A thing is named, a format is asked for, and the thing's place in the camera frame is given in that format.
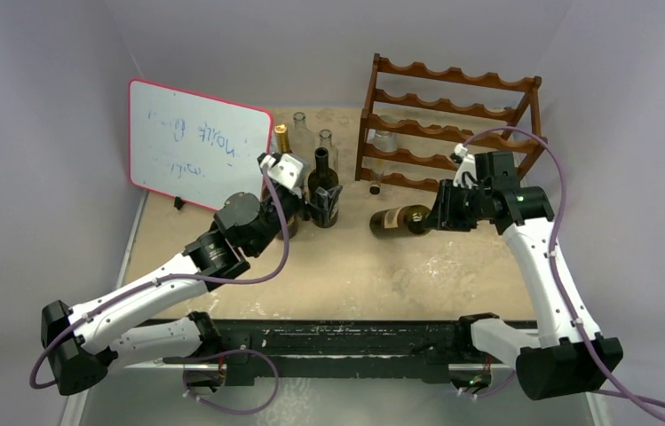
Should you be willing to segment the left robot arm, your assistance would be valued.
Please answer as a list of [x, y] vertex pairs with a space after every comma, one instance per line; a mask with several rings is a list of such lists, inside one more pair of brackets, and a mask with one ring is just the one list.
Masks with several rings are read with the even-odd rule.
[[156, 313], [202, 296], [225, 284], [249, 285], [277, 276], [289, 258], [259, 278], [244, 279], [249, 258], [260, 256], [279, 234], [289, 234], [293, 216], [328, 224], [337, 213], [340, 185], [315, 189], [309, 196], [297, 185], [270, 179], [264, 198], [235, 193], [213, 217], [209, 229], [170, 260], [130, 284], [89, 302], [53, 301], [41, 310], [43, 352], [32, 367], [35, 390], [55, 388], [71, 396], [100, 383], [116, 368], [157, 358], [187, 358], [200, 363], [220, 351], [218, 332], [206, 313], [188, 314], [159, 326], [146, 320]]

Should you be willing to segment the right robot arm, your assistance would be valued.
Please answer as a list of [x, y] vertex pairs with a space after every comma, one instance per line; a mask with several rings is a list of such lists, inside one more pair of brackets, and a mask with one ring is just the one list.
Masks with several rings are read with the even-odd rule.
[[623, 349], [618, 338], [601, 334], [577, 292], [554, 233], [560, 213], [542, 188], [520, 184], [508, 151], [473, 155], [459, 146], [451, 159], [457, 172], [440, 181], [425, 228], [494, 225], [521, 271], [537, 324], [530, 336], [491, 313], [462, 316], [456, 354], [474, 361], [486, 353], [511, 367], [532, 400], [599, 390]]

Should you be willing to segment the clear slim glass bottle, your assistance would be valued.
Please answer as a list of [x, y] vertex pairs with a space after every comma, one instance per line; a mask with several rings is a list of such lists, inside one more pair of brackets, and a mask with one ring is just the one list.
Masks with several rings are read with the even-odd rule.
[[303, 112], [293, 114], [293, 126], [289, 131], [289, 142], [293, 153], [307, 165], [307, 170], [313, 169], [314, 162], [314, 135], [308, 129], [306, 115]]

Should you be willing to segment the dark gold-capped wine bottle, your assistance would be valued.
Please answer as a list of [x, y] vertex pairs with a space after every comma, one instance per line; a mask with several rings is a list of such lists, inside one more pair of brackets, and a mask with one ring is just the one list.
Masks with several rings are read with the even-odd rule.
[[[274, 140], [276, 142], [276, 148], [277, 148], [274, 151], [279, 153], [279, 154], [292, 154], [294, 156], [294, 158], [297, 159], [297, 162], [299, 162], [301, 164], [300, 171], [304, 171], [303, 167], [305, 166], [305, 164], [301, 160], [301, 157], [298, 154], [296, 154], [292, 151], [291, 144], [290, 144], [290, 139], [289, 139], [289, 128], [288, 128], [288, 126], [286, 124], [275, 125], [274, 128], [273, 128], [273, 132], [274, 132], [273, 135], [274, 135]], [[305, 181], [304, 181], [304, 177], [303, 177], [302, 173], [299, 174], [298, 183], [299, 183], [298, 187], [300, 188], [299, 191], [300, 191], [300, 194], [301, 194], [301, 200], [304, 200], [305, 199]], [[261, 192], [261, 195], [259, 197], [259, 200], [261, 200], [261, 201], [270, 200], [270, 202], [271, 202], [271, 196], [270, 196], [269, 190], [267, 188], [268, 188], [268, 185], [264, 185], [264, 187], [262, 189], [262, 192]], [[289, 228], [289, 238], [290, 239], [294, 238], [297, 235], [297, 232], [300, 228], [300, 224], [301, 224], [301, 221], [302, 221], [303, 218], [304, 218], [304, 213], [303, 213], [303, 210], [302, 210], [302, 207], [301, 207], [292, 217], [290, 217], [288, 219], [287, 225], [288, 225], [288, 228]], [[286, 240], [286, 239], [284, 239], [281, 232], [279, 232], [275, 236], [275, 239], [276, 240], [282, 240], [282, 241]]]

